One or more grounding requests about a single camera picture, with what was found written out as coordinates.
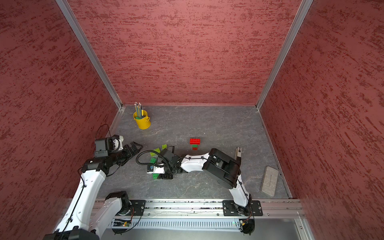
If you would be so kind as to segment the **pencils in cup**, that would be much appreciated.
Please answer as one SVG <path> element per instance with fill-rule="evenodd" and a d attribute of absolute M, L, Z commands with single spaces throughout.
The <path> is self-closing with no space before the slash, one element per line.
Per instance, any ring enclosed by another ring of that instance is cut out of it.
<path fill-rule="evenodd" d="M 135 105 L 136 114 L 137 114 L 136 119 L 142 119 L 143 118 L 143 110 L 142 110 L 141 103 L 135 102 L 134 105 Z"/>

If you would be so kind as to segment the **right corner aluminium post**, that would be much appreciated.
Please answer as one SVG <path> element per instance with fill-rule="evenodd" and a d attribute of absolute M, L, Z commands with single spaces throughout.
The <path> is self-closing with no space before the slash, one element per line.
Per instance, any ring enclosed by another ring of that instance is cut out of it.
<path fill-rule="evenodd" d="M 300 6 L 299 6 L 299 9 L 294 17 L 294 20 L 290 26 L 290 29 L 287 33 L 287 36 L 284 40 L 284 43 L 279 51 L 279 54 L 278 54 L 278 57 L 276 59 L 276 62 L 270 72 L 270 75 L 267 79 L 267 82 L 261 92 L 261 95 L 256 103 L 256 108 L 257 108 L 257 111 L 259 112 L 262 108 L 262 105 L 264 103 L 264 101 L 266 100 L 266 97 L 280 71 L 280 68 L 282 67 L 284 61 L 285 61 L 285 58 L 287 56 L 287 54 L 289 53 L 290 51 L 290 48 L 304 22 L 304 19 L 311 7 L 313 3 L 313 0 L 302 0 Z"/>

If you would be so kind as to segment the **dark green 2x4 brick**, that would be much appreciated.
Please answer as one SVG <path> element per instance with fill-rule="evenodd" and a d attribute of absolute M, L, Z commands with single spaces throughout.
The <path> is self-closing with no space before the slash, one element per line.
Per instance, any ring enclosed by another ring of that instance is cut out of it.
<path fill-rule="evenodd" d="M 162 176 L 161 176 L 161 174 L 153 174 L 153 179 L 154 180 L 161 180 L 162 179 Z"/>

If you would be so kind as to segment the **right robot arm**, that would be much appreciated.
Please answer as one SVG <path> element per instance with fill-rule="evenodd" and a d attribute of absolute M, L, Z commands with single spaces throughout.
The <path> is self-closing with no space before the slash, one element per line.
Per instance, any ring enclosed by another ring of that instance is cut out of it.
<path fill-rule="evenodd" d="M 235 157 L 218 149 L 198 156 L 179 157 L 165 149 L 158 156 L 160 164 L 157 169 L 161 174 L 177 175 L 190 172 L 204 172 L 219 185 L 231 193 L 235 209 L 240 215 L 248 216 L 252 210 L 252 197 L 246 191 L 241 176 L 242 148 L 236 148 Z"/>

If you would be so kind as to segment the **corner aluminium post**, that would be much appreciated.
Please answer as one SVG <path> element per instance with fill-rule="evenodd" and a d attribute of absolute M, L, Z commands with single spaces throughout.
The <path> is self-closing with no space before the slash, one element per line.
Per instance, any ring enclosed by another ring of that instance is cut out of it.
<path fill-rule="evenodd" d="M 76 19 L 75 14 L 74 14 L 73 10 L 71 9 L 68 1 L 56 0 L 56 3 L 58 4 L 61 12 L 63 13 L 63 15 L 65 17 L 65 19 L 69 23 L 75 36 L 77 37 L 78 41 L 80 42 L 81 46 L 83 47 L 85 53 L 87 54 L 89 60 L 91 61 L 92 65 L 94 66 L 96 72 L 98 73 L 99 77 L 101 78 L 102 82 L 104 83 L 107 91 L 109 92 L 110 96 L 112 97 L 115 104 L 117 105 L 119 111 L 121 111 L 124 107 L 123 102 L 121 101 L 115 88 L 113 87 L 112 82 L 110 81 L 110 79 L 109 79 L 106 71 L 104 70 L 100 60 L 98 59 L 95 51 L 93 50 L 91 43 L 89 42 L 86 34 L 82 30 L 78 20 Z"/>
<path fill-rule="evenodd" d="M 313 0 L 302 0 L 300 6 L 299 6 L 299 9 L 294 17 L 294 20 L 290 26 L 290 29 L 287 33 L 287 36 L 284 40 L 284 43 L 279 51 L 279 54 L 278 54 L 278 57 L 276 59 L 276 62 L 270 72 L 270 75 L 267 79 L 267 82 L 261 92 L 261 95 L 256 103 L 256 108 L 257 108 L 257 111 L 259 112 L 262 108 L 262 105 L 264 103 L 264 101 L 266 100 L 266 97 L 280 71 L 280 68 L 282 67 L 284 61 L 285 61 L 285 58 L 287 56 L 287 54 L 289 53 L 290 51 L 290 48 L 304 22 L 304 19 L 311 7 L 313 3 Z"/>

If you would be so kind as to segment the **red 2x4 brick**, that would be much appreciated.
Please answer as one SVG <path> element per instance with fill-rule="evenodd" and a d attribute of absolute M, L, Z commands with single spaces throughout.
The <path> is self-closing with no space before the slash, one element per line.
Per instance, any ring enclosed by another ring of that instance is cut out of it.
<path fill-rule="evenodd" d="M 191 138 L 190 139 L 190 144 L 191 145 L 200 145 L 201 144 L 201 140 L 200 139 L 193 139 L 193 138 Z"/>

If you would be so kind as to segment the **aluminium front rail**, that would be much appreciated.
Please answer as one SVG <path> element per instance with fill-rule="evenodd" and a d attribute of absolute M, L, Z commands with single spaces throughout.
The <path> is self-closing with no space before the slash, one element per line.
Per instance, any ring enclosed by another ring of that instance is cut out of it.
<path fill-rule="evenodd" d="M 253 218 L 298 219 L 306 214 L 300 200 L 294 199 L 259 199 L 252 202 Z M 233 207 L 223 204 L 221 199 L 147 199 L 143 217 L 147 219 L 183 218 L 213 219 L 239 218 L 248 216 L 237 214 Z"/>

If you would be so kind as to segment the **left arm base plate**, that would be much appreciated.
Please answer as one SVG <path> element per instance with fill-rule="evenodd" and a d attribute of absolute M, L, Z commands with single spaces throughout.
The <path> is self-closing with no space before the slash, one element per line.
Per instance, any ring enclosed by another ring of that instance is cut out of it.
<path fill-rule="evenodd" d="M 118 216 L 142 216 L 145 211 L 146 200 L 130 200 L 123 202 L 121 210 L 117 213 Z"/>

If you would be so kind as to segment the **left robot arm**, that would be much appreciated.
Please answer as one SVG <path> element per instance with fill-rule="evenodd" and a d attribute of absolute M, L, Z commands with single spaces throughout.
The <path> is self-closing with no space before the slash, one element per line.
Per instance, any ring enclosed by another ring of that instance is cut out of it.
<path fill-rule="evenodd" d="M 136 142 L 123 146 L 121 140 L 116 147 L 113 144 L 104 147 L 97 144 L 94 158 L 87 160 L 78 170 L 81 179 L 66 214 L 54 232 L 45 235 L 44 239 L 99 240 L 115 216 L 128 216 L 129 221 L 135 215 L 142 217 L 145 205 L 133 204 L 125 191 L 108 194 L 102 208 L 94 217 L 91 216 L 96 197 L 110 168 L 123 166 L 142 148 Z"/>

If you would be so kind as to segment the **lime 2x4 brick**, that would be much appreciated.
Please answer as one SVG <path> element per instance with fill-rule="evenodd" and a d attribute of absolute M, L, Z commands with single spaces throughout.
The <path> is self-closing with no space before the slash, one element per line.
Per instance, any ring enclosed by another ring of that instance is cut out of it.
<path fill-rule="evenodd" d="M 161 149 L 160 148 L 157 148 L 157 149 L 154 149 L 150 152 L 150 155 L 152 158 L 155 158 L 156 156 L 158 156 L 159 154 L 161 153 Z"/>

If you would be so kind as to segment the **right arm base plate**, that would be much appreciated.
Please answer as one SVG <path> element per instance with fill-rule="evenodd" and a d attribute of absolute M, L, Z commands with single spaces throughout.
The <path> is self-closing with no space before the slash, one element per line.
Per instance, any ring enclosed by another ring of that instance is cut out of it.
<path fill-rule="evenodd" d="M 261 217 L 263 209 L 260 201 L 251 200 L 246 207 L 241 207 L 234 201 L 225 200 L 222 202 L 224 216 L 244 216 L 244 217 Z"/>

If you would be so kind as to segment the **left corner aluminium post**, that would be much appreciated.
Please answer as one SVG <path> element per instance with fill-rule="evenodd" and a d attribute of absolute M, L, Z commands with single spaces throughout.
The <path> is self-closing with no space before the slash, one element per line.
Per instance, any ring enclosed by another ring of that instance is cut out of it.
<path fill-rule="evenodd" d="M 92 65 L 94 66 L 96 72 L 98 73 L 99 77 L 101 78 L 102 82 L 104 83 L 107 91 L 109 92 L 110 96 L 112 97 L 115 104 L 117 105 L 119 111 L 121 111 L 124 107 L 123 102 L 121 101 L 115 88 L 113 87 L 112 82 L 110 81 L 110 79 L 109 79 L 106 71 L 104 70 L 100 60 L 98 59 L 95 51 L 93 50 L 91 43 L 89 42 L 86 34 L 82 30 L 78 20 L 76 19 L 75 14 L 74 14 L 73 10 L 71 9 L 68 1 L 56 0 L 56 3 L 58 4 L 61 12 L 63 13 L 63 15 L 65 17 L 65 19 L 69 23 L 75 36 L 77 37 L 78 41 L 80 42 L 81 46 L 83 47 L 85 53 L 87 54 L 89 60 L 91 61 Z"/>

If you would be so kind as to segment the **yellow pencil cup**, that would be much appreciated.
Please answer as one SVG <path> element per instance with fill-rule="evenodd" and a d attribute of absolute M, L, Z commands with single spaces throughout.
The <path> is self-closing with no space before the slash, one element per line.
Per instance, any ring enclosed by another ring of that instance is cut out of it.
<path fill-rule="evenodd" d="M 150 117 L 148 116 L 148 113 L 145 110 L 142 110 L 142 118 L 141 119 L 138 117 L 137 112 L 135 112 L 133 114 L 133 118 L 136 121 L 139 129 L 141 129 L 141 130 L 146 130 L 151 126 Z"/>

